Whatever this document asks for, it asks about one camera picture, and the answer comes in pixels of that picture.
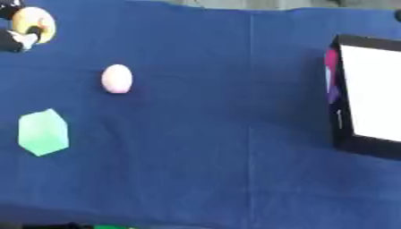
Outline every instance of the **pink ball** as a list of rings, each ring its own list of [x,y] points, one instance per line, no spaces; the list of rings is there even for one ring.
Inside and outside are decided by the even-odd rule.
[[[111,65],[103,72],[102,84],[110,93],[127,93],[132,86],[132,73],[124,65]]]

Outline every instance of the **table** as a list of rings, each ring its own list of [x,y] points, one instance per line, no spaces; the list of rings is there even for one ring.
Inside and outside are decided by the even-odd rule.
[[[330,145],[322,57],[338,33],[401,38],[391,11],[206,10],[31,0],[59,31],[1,54],[0,216],[50,224],[398,228],[401,164]],[[107,94],[110,64],[134,91]],[[53,107],[71,147],[34,157],[20,115]]]

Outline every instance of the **toy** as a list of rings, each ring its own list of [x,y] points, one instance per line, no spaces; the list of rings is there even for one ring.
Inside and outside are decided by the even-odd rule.
[[[53,109],[23,115],[19,121],[18,143],[37,157],[68,148],[67,123]]]
[[[13,30],[26,34],[33,26],[42,29],[39,44],[47,43],[55,36],[55,20],[47,11],[38,7],[24,7],[13,15]]]
[[[110,93],[127,93],[132,86],[132,73],[124,65],[111,65],[102,74],[102,84]]]

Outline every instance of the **translucent green block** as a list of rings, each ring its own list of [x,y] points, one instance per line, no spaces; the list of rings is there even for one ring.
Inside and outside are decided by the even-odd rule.
[[[67,123],[53,109],[23,115],[18,143],[38,157],[68,148]]]

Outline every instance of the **ball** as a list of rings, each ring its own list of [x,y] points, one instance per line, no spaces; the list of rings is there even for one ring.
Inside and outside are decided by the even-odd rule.
[[[110,93],[127,93],[132,86],[132,73],[122,64],[111,65],[102,74],[102,84]]]
[[[47,43],[55,36],[55,19],[44,9],[25,7],[14,14],[12,19],[14,31],[26,34],[32,26],[38,26],[43,30],[39,44]]]

